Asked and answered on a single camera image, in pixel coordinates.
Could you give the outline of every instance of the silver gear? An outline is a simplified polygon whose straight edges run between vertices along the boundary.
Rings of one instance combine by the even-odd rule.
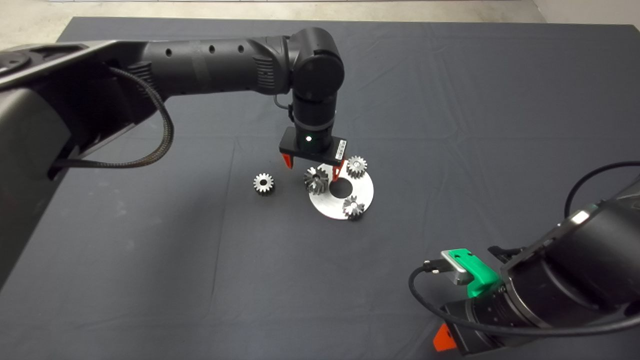
[[[364,204],[359,203],[357,197],[349,196],[342,203],[342,211],[349,220],[356,220],[364,212]]]
[[[367,161],[359,156],[352,156],[347,160],[347,174],[354,179],[359,179],[367,171]]]
[[[260,195],[269,195],[275,186],[273,177],[269,174],[262,173],[253,179],[253,188]]]
[[[319,195],[329,189],[329,175],[321,168],[310,167],[304,179],[309,193]]]

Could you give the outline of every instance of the robotic arm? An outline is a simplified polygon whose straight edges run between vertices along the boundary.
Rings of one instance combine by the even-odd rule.
[[[173,128],[163,102],[176,95],[293,90],[293,122],[280,141],[294,157],[342,165],[332,136],[344,67],[320,28],[292,36],[170,42],[33,45],[0,52],[0,286],[11,272],[65,167],[137,167],[157,161]],[[159,155],[122,164],[80,160],[160,110]]]
[[[568,215],[531,246],[489,251],[504,263],[499,274],[467,249],[443,251],[442,259],[412,273],[414,297],[446,322],[434,339],[436,349],[478,354],[536,338],[640,325],[640,178],[613,198]],[[422,272],[449,274],[454,284],[467,285],[469,299],[440,309],[430,304],[413,283]],[[586,325],[615,314],[623,319]]]

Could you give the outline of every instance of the barcode sticker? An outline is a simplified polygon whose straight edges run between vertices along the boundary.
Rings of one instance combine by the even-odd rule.
[[[338,151],[335,152],[336,160],[342,160],[342,157],[344,156],[344,149],[346,149],[346,147],[347,140],[340,140],[340,143],[338,144]]]

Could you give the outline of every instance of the metal disc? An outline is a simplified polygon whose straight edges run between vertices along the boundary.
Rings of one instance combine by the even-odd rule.
[[[322,168],[327,174],[333,173],[333,167],[331,165],[322,164],[319,168]],[[316,209],[324,216],[334,218],[336,220],[347,220],[347,215],[345,215],[342,210],[344,199],[349,196],[356,196],[358,198],[358,202],[364,204],[364,211],[367,211],[373,201],[373,182],[371,181],[371,177],[369,177],[369,173],[365,172],[360,178],[354,179],[347,174],[345,161],[338,178],[346,179],[351,183],[351,187],[353,188],[351,194],[339,198],[333,196],[330,190],[319,195],[310,193],[309,199]]]

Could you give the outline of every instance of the table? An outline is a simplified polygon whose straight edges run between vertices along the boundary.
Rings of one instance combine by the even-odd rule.
[[[346,68],[334,134],[376,194],[359,222],[320,215],[277,145],[270,97],[167,102],[159,163],[71,170],[0,295],[3,359],[453,359],[406,279],[466,247],[528,245],[588,170],[637,158],[640,36],[632,26],[75,18],[60,40],[227,38],[321,26]],[[154,117],[95,153],[131,160]],[[259,197],[252,179],[274,175]],[[585,186],[606,198],[637,173]],[[465,296],[445,277],[419,288]],[[629,359],[640,331],[540,340],[478,359]]]

